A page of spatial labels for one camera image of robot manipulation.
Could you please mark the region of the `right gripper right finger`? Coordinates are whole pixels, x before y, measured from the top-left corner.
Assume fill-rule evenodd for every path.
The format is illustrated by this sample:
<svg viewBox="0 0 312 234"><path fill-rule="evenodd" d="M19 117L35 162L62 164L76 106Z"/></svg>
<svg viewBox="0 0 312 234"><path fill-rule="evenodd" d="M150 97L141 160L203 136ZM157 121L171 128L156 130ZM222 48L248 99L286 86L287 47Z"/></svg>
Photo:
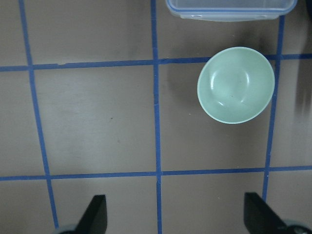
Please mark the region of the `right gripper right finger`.
<svg viewBox="0 0 312 234"><path fill-rule="evenodd" d="M288 234L288 226L257 193L244 194L244 225L250 234Z"/></svg>

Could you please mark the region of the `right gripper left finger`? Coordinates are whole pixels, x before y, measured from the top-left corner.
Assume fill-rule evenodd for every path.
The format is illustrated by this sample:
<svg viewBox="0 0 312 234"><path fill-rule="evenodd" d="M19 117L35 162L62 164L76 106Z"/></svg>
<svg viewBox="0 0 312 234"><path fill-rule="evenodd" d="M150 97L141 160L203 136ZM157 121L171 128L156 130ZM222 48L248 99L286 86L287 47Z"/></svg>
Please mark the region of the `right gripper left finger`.
<svg viewBox="0 0 312 234"><path fill-rule="evenodd" d="M104 234L107 230L105 195L95 195L76 226L75 234Z"/></svg>

